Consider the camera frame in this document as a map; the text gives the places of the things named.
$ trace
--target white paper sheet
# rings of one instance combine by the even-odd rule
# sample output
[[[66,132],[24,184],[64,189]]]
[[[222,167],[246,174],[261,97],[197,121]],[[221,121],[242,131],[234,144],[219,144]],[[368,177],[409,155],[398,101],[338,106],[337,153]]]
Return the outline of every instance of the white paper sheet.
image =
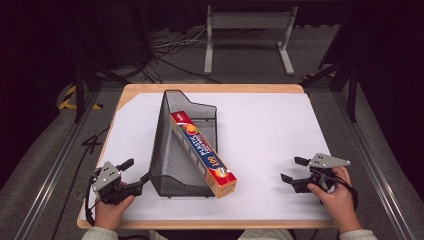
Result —
[[[328,220],[312,193],[295,193],[280,173],[307,178],[300,156],[330,154],[306,94],[186,93],[192,102],[217,107],[219,155],[238,179],[236,191],[221,199],[159,197],[151,182],[124,213],[131,220]],[[148,169],[162,93],[142,93],[115,115],[99,166],[129,158],[127,183]]]

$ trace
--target plastic wrap box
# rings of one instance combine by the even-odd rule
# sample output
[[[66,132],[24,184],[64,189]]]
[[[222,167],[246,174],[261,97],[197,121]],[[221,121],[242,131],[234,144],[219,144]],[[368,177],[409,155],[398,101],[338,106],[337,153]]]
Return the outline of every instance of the plastic wrap box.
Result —
[[[172,129],[215,194],[221,198],[235,191],[237,179],[219,158],[184,111],[172,112]]]

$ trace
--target wooden table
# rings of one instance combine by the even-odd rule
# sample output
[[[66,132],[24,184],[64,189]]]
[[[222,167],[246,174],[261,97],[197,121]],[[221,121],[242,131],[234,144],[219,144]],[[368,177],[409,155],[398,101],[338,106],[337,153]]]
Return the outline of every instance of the wooden table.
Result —
[[[121,228],[335,227],[312,193],[297,194],[280,179],[280,173],[295,179],[309,176],[309,169],[295,164],[293,157],[329,154],[309,98],[299,85],[127,85],[98,166],[106,160],[116,166],[134,158],[134,166],[122,174],[127,183],[148,171],[162,94],[168,89],[183,91],[193,102],[217,106],[219,154],[238,179],[236,191],[221,199],[169,199],[159,197],[148,182],[143,195],[124,213]],[[94,203],[93,193],[90,200]],[[83,209],[77,224],[88,228]]]

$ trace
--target cable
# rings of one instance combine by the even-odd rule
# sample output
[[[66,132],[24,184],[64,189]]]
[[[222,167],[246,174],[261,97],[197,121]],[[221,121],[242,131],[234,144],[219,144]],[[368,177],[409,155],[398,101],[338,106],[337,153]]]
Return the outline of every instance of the cable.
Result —
[[[177,68],[177,69],[179,69],[179,70],[181,70],[181,71],[183,71],[183,72],[186,72],[186,73],[189,73],[189,74],[192,74],[192,75],[195,75],[195,76],[198,76],[198,77],[204,78],[204,79],[206,79],[206,80],[209,80],[209,81],[212,81],[212,82],[220,83],[220,84],[221,84],[221,82],[220,82],[220,81],[218,81],[218,80],[215,80],[215,79],[213,79],[213,78],[206,77],[206,76],[203,76],[203,75],[201,75],[201,74],[194,73],[194,72],[190,72],[190,71],[188,71],[188,70],[182,69],[182,68],[177,67],[177,66],[175,66],[174,64],[172,64],[172,63],[170,63],[170,62],[167,62],[167,61],[165,61],[165,60],[163,60],[163,59],[161,59],[161,58],[155,57],[155,59],[157,59],[157,60],[159,60],[159,61],[161,61],[161,62],[164,62],[164,63],[166,63],[166,64],[168,64],[168,65],[170,65],[170,66],[172,66],[172,67],[175,67],[175,68]]]
[[[315,169],[310,169],[311,171],[320,174],[321,176],[324,175],[323,173],[315,170]],[[326,179],[330,179],[333,180],[341,185],[343,185],[344,187],[346,187],[347,190],[349,190],[349,192],[352,195],[352,200],[353,200],[353,208],[356,211],[356,209],[358,208],[358,192],[355,190],[355,188],[351,187],[349,185],[349,183],[347,183],[345,180],[343,180],[342,178],[338,177],[338,176],[334,176],[334,177],[330,177],[328,175],[324,175],[324,177]]]
[[[124,74],[122,74],[122,75],[118,75],[119,77],[121,77],[121,78],[124,78],[124,79],[129,79],[129,78],[132,78],[132,77],[134,77],[135,75],[137,75],[137,74],[139,74],[142,70],[143,70],[143,68],[145,67],[146,65],[144,64],[143,66],[141,66],[141,67],[138,67],[138,68],[136,68],[136,69],[134,69],[133,71],[131,71],[131,72],[128,72],[128,73],[124,73]],[[99,75],[97,75],[99,78],[100,78],[100,80],[102,80],[102,81],[114,81],[113,79],[111,79],[111,78],[109,78],[109,77],[107,77],[107,76],[99,76]]]
[[[67,193],[67,195],[66,195],[65,203],[63,204],[63,206],[62,206],[62,210],[60,211],[60,214],[59,214],[59,218],[58,218],[58,220],[56,221],[56,226],[55,226],[55,228],[54,228],[53,235],[52,235],[52,238],[51,238],[52,240],[54,240],[54,239],[55,239],[55,237],[56,237],[57,231],[58,231],[58,229],[59,229],[60,222],[62,221],[62,217],[63,217],[63,214],[64,214],[64,212],[65,212],[66,205],[68,204],[69,196],[71,195],[71,192],[72,192],[72,189],[73,189],[73,187],[74,187],[74,184],[75,184],[76,178],[77,178],[77,176],[78,176],[79,169],[81,168],[82,161],[84,160],[84,158],[85,158],[85,156],[86,156],[86,154],[87,154],[88,150],[89,150],[90,148],[93,148],[93,149],[94,149],[94,147],[96,146],[96,143],[97,143],[98,138],[99,138],[99,137],[100,137],[100,136],[101,136],[104,132],[106,132],[108,129],[109,129],[109,127],[105,128],[105,129],[104,129],[103,131],[101,131],[98,135],[94,135],[94,136],[92,137],[92,138],[94,138],[94,140],[91,142],[91,144],[90,144],[90,145],[88,145],[88,146],[87,146],[87,148],[85,149],[85,151],[84,151],[84,153],[83,153],[82,157],[80,158],[80,161],[79,161],[79,163],[78,163],[78,166],[77,166],[77,168],[76,168],[76,170],[75,170],[75,173],[74,173],[74,176],[73,176],[73,178],[72,178],[71,186],[70,186],[69,191],[68,191],[68,193]]]
[[[146,69],[146,73],[150,74],[150,76],[152,76],[154,79],[158,80],[160,83],[163,83],[159,73],[156,72],[153,65],[149,63],[149,66],[152,68],[153,72],[156,74],[157,77],[153,73],[150,73],[147,69]]]
[[[190,46],[193,46],[194,44],[196,44],[197,42],[195,42],[195,43],[192,43],[192,44],[190,44],[190,45],[187,45],[187,44],[185,44],[185,45],[183,45],[183,46],[179,46],[178,44],[175,44],[175,46],[169,46],[168,47],[168,51],[166,51],[166,52],[163,52],[163,51],[154,51],[154,53],[160,53],[160,54],[162,54],[161,55],[161,57],[163,57],[163,56],[166,56],[166,55],[175,55],[175,54],[177,54],[177,53],[179,53],[181,50],[183,50],[184,48],[186,48],[186,47],[190,47]]]
[[[141,239],[145,239],[145,240],[150,240],[150,238],[143,236],[143,235],[130,235],[130,236],[126,236],[126,237],[118,236],[119,240],[129,240],[129,239],[134,239],[134,238],[141,238]]]
[[[93,208],[97,205],[97,203],[99,203],[99,201],[95,202],[94,205],[90,208],[88,207],[88,203],[89,203],[89,198],[90,198],[90,187],[91,185],[94,183],[94,180],[99,176],[100,171],[102,170],[102,168],[98,168],[96,169],[96,171],[94,172],[94,174],[92,174],[89,178],[88,184],[87,184],[87,189],[85,191],[85,204],[84,204],[84,208],[85,208],[85,218],[87,220],[88,223],[90,223],[91,226],[94,226],[94,219],[93,219]]]
[[[162,47],[168,47],[168,46],[172,46],[172,45],[180,45],[180,44],[183,44],[183,45],[187,45],[187,44],[189,44],[189,43],[191,43],[191,42],[203,42],[203,43],[206,43],[205,41],[200,41],[200,40],[196,40],[198,37],[200,37],[204,32],[206,31],[206,28],[205,29],[203,29],[202,31],[200,31],[199,33],[197,33],[197,35],[196,36],[194,36],[193,38],[191,38],[191,39],[182,39],[182,40],[179,40],[179,41],[175,41],[175,42],[169,42],[169,43],[166,43],[166,44],[162,44],[162,45],[159,45],[159,46],[154,46],[153,47],[153,49],[156,49],[156,48],[162,48]]]
[[[144,74],[145,78],[148,78],[152,83],[156,84],[156,82],[147,73],[145,73],[144,71],[141,72]]]
[[[318,231],[319,231],[319,229],[315,229],[315,231],[312,233],[312,236],[311,236],[311,238],[309,239],[309,240],[314,240],[315,239],[315,237],[317,236],[317,234],[318,234]]]

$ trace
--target black curtain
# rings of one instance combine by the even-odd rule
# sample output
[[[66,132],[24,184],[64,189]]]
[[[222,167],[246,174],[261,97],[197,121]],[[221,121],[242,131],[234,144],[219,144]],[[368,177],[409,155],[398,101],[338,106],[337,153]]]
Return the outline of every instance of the black curtain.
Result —
[[[424,15],[418,1],[382,8],[358,81],[403,172],[424,200]]]
[[[71,80],[72,65],[45,7],[36,1],[2,1],[0,9],[2,187],[59,114],[57,97]]]

